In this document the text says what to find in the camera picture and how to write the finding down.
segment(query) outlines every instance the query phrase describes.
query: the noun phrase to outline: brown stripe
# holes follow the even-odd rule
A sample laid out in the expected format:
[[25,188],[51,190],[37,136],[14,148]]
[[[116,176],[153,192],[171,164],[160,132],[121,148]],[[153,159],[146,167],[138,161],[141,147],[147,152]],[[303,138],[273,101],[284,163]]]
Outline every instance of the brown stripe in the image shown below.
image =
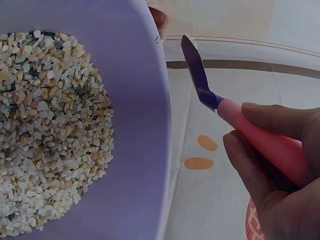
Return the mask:
[[[283,74],[293,74],[299,76],[320,79],[320,71],[283,64],[275,64],[259,61],[243,61],[243,60],[203,60],[206,69],[245,69],[264,72],[275,72]],[[168,69],[187,69],[185,61],[167,61]]]

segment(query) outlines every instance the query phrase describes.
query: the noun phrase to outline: hand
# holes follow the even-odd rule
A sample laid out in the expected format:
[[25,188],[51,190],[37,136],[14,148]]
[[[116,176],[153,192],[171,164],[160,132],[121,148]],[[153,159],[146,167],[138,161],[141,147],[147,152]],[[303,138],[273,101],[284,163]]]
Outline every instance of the hand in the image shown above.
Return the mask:
[[149,10],[153,16],[156,28],[158,29],[161,39],[165,39],[166,38],[165,26],[168,23],[168,19],[166,15],[163,12],[152,7],[149,7]]
[[251,196],[266,238],[320,239],[320,108],[300,110],[244,103],[242,113],[266,131],[301,141],[317,177],[297,190],[241,133],[235,130],[223,137],[226,153]]

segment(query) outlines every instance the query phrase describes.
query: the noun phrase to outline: gravel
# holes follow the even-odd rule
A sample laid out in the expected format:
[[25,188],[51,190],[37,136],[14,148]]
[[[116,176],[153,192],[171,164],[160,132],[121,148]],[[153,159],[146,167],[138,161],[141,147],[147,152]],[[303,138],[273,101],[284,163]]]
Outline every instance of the gravel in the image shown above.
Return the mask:
[[42,230],[106,173],[113,113],[74,36],[0,35],[0,237]]

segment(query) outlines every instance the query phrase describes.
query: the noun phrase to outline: purple blade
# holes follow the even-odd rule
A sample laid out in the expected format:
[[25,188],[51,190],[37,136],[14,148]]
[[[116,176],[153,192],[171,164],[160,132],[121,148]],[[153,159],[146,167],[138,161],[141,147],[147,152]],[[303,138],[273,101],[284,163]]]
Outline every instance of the purple blade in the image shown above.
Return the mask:
[[223,98],[210,91],[200,54],[186,35],[182,36],[181,47],[200,102],[214,111]]

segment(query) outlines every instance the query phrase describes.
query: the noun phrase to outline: red object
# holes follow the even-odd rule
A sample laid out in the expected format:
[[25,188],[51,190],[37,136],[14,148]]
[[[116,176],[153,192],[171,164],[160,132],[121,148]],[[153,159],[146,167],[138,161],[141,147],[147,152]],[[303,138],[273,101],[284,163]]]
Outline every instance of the red object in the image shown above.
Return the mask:
[[251,199],[246,209],[245,234],[248,240],[267,240],[261,230],[257,210]]

